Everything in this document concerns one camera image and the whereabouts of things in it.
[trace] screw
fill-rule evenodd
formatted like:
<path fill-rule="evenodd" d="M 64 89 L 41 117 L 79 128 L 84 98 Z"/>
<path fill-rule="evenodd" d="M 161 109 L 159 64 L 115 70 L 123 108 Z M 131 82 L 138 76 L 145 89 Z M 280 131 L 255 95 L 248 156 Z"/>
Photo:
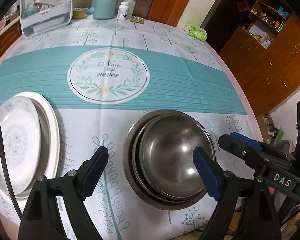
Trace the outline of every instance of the screw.
<path fill-rule="evenodd" d="M 231 178 L 233 176 L 233 173 L 231 171 L 225 171 L 224 172 L 224 175 L 227 177 L 227 178 Z"/>
<path fill-rule="evenodd" d="M 76 170 L 71 170 L 71 171 L 68 172 L 68 175 L 69 175 L 70 177 L 72 177 L 72 176 L 74 176 L 74 175 L 76 175 L 76 174 L 77 174 L 77 171 L 76 171 Z"/>
<path fill-rule="evenodd" d="M 37 178 L 37 181 L 43 181 L 44 180 L 44 176 L 43 175 L 40 175 L 38 178 Z"/>
<path fill-rule="evenodd" d="M 258 175 L 258 176 L 257 176 L 257 181 L 258 181 L 258 182 L 263 182 L 263 177 L 261 177 L 261 176 Z"/>

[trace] white plate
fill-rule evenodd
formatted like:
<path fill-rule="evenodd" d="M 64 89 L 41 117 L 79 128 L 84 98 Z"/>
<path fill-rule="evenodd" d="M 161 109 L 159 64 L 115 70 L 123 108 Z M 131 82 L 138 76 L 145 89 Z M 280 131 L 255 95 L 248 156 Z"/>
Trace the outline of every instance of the white plate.
<path fill-rule="evenodd" d="M 30 185 L 39 162 L 41 133 L 34 104 L 26 97 L 12 97 L 0 106 L 4 153 L 14 193 Z M 0 160 L 0 189 L 8 193 Z"/>
<path fill-rule="evenodd" d="M 19 207 L 24 209 L 36 178 L 43 174 L 48 179 L 52 179 L 57 174 L 60 151 L 59 127 L 51 105 L 42 95 L 35 92 L 22 92 L 15 96 L 24 96 L 32 101 L 41 125 L 41 152 L 37 172 L 29 187 L 23 193 L 16 195 Z M 9 194 L 2 190 L 0 190 L 0 194 L 12 205 Z"/>

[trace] table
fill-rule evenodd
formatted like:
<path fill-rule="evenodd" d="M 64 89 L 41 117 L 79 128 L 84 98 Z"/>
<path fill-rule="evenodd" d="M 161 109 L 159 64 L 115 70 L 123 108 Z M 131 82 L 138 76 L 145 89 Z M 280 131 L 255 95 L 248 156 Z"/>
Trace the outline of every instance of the table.
<path fill-rule="evenodd" d="M 233 131 L 262 140 L 252 109 L 218 54 L 183 30 L 88 16 L 29 40 L 20 37 L 0 59 L 0 105 L 22 91 L 42 94 L 54 108 L 58 176 L 77 169 L 99 146 L 108 148 L 112 166 L 85 201 L 104 239 L 170 239 L 207 223 L 216 206 L 205 195 L 187 209 L 163 211 L 134 193 L 124 175 L 122 146 L 131 125 L 149 111 L 189 114 L 208 130 L 221 167 L 252 178 L 253 171 L 217 143 Z M 74 239 L 59 197 L 58 206 Z M 1 196 L 0 212 L 20 223 Z"/>

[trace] teal stripe on tablecloth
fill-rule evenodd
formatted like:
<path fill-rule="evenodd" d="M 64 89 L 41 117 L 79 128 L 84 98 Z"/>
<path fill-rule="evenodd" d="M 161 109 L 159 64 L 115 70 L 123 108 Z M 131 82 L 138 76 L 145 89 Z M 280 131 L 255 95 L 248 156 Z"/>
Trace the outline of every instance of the teal stripe on tablecloth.
<path fill-rule="evenodd" d="M 246 114 L 223 71 L 164 53 L 121 48 L 148 66 L 150 82 L 138 97 L 117 105 L 99 105 L 77 97 L 67 71 L 81 54 L 104 46 L 68 46 L 36 50 L 4 60 L 0 66 L 0 105 L 16 93 L 42 94 L 53 108 L 123 110 L 175 109 L 188 112 Z"/>

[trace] white bottle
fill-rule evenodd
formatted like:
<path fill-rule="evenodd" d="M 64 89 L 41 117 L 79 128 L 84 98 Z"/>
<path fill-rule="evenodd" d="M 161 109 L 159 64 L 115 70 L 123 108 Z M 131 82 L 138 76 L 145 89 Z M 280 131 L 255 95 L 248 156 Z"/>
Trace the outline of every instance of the white bottle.
<path fill-rule="evenodd" d="M 128 2 L 121 2 L 121 5 L 119 6 L 117 19 L 118 20 L 126 20 L 127 15 L 129 11 L 129 3 Z"/>
<path fill-rule="evenodd" d="M 132 17 L 134 6 L 136 5 L 136 2 L 134 0 L 125 0 L 125 2 L 129 3 L 129 11 L 128 11 L 127 19 L 130 19 Z"/>

